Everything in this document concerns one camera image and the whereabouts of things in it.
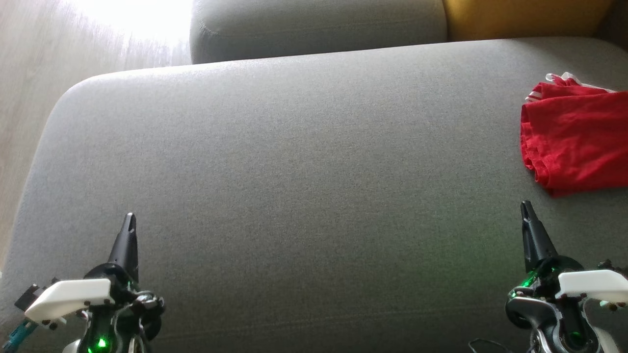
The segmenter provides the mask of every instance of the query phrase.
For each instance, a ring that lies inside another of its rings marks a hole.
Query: sofa cushion
[[[447,40],[441,0],[195,0],[193,63]]]
[[[592,36],[613,0],[443,0],[451,40]]]
[[[590,38],[86,80],[57,103],[34,158],[0,334],[31,283],[105,261],[133,211],[142,287],[168,303],[157,353],[466,352],[476,337],[524,352],[527,332],[504,314],[525,277],[519,203],[585,266],[621,265],[628,240],[628,190],[552,199],[522,163],[523,99],[564,71],[628,89],[628,54]],[[60,352],[82,333],[69,322],[23,352]]]

